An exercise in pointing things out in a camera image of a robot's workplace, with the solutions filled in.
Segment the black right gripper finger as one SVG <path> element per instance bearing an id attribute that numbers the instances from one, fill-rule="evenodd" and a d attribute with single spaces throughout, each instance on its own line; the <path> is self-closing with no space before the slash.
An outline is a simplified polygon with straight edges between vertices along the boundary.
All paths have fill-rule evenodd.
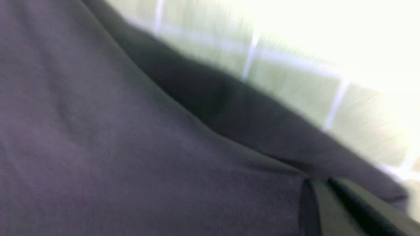
<path id="1" fill-rule="evenodd" d="M 359 185 L 306 179 L 300 195 L 301 236 L 418 236 L 419 223 Z"/>

